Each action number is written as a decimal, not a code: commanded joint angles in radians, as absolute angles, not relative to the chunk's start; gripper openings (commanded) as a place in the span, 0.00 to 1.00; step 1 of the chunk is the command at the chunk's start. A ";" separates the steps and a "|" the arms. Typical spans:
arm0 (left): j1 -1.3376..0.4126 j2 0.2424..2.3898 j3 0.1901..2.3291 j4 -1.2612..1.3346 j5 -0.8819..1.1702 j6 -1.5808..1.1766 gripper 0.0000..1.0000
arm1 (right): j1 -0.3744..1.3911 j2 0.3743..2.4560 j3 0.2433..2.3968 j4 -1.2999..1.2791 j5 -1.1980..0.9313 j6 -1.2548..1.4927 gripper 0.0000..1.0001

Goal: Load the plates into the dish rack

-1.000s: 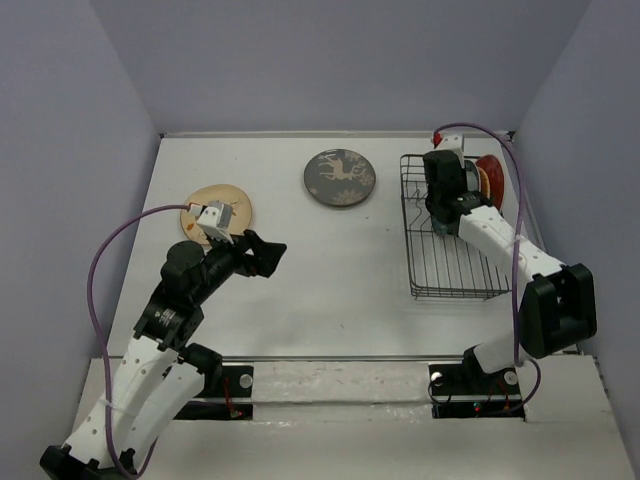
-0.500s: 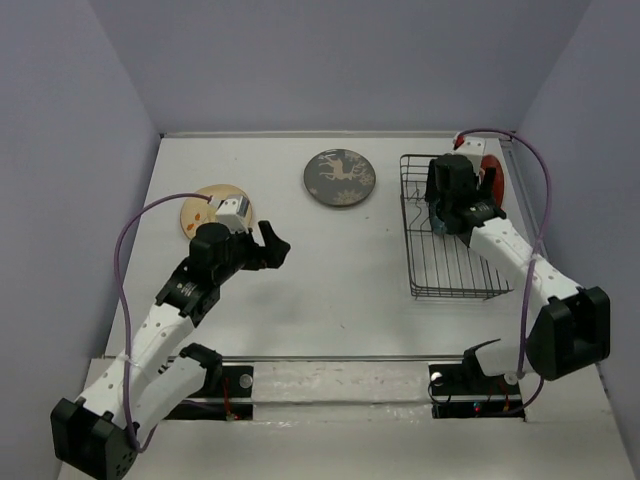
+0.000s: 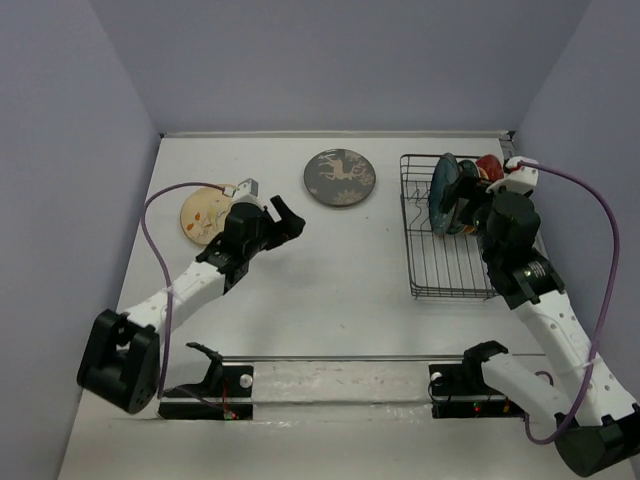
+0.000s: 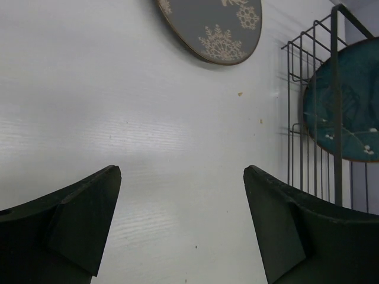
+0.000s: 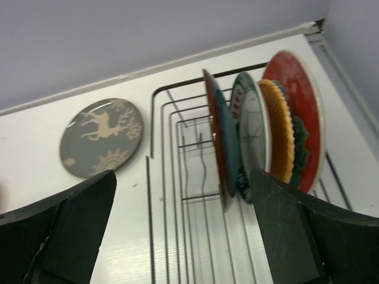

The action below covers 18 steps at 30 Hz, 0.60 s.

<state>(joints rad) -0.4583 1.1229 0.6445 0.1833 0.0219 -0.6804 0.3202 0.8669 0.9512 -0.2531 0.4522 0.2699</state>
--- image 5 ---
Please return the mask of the orange ribbed plate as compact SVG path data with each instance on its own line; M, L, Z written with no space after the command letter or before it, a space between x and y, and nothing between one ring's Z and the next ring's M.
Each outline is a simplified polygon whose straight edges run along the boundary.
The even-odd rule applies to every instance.
M291 112L283 92L274 81L261 79L258 86L263 94L272 134L272 162L270 173L289 183L295 156L294 131Z

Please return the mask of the grey deer plate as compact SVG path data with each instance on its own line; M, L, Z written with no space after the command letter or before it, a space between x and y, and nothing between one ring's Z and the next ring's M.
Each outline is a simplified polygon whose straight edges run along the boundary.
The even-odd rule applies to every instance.
M60 160L79 178L117 170L139 149L144 121L139 109L121 98L103 99L81 110L60 139Z

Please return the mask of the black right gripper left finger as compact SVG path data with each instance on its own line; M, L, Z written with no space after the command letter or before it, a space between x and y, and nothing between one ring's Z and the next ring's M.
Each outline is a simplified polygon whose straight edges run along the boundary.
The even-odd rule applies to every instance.
M1 283L89 283L116 186L106 170L1 214Z

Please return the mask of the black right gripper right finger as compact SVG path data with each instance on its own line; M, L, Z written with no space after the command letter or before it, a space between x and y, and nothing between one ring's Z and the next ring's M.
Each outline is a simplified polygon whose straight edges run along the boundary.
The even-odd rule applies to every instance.
M250 189L274 283L378 283L378 218L254 168Z

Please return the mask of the white plate green text rim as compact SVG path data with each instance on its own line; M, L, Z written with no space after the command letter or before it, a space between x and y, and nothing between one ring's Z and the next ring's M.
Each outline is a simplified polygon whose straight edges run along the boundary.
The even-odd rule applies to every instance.
M248 72L237 75L231 92L229 110L235 124L240 151L238 192L251 204L250 173L253 168L270 171L272 135L263 94Z

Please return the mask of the dark teal blossom plate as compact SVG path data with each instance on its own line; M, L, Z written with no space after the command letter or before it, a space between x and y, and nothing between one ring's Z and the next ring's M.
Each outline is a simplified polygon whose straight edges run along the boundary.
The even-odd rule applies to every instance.
M233 117L215 77L203 69L212 140L223 208L227 211L237 192L239 146Z

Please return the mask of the red and teal plate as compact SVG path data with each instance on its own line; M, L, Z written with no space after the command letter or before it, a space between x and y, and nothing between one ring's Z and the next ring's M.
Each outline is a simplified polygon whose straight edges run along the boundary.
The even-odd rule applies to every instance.
M293 119L296 157L290 184L306 193L316 186L325 160L325 114L316 79L304 59L281 50L268 62L263 79L283 91Z

